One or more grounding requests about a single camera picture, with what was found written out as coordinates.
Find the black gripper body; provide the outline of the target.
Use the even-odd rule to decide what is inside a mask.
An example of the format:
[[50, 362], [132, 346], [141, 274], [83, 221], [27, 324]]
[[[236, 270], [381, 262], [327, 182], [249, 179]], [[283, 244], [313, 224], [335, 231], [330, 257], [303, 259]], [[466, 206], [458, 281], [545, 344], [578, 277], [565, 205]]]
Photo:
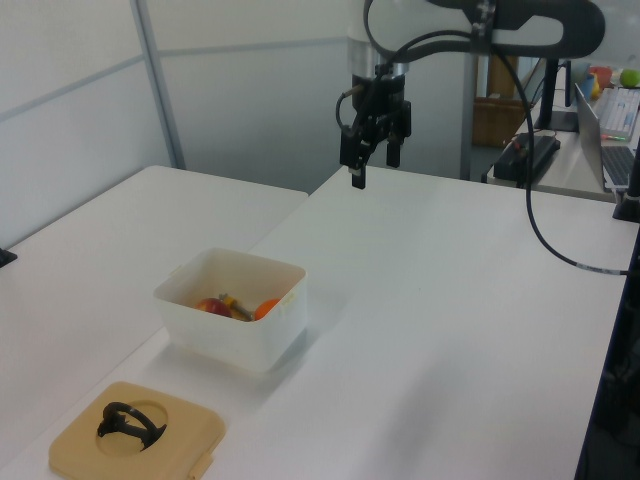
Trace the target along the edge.
[[381, 79], [353, 75], [352, 86], [359, 90], [353, 95], [356, 111], [353, 126], [365, 126], [369, 119], [394, 125], [400, 131], [407, 130], [407, 101], [405, 100], [404, 75]]

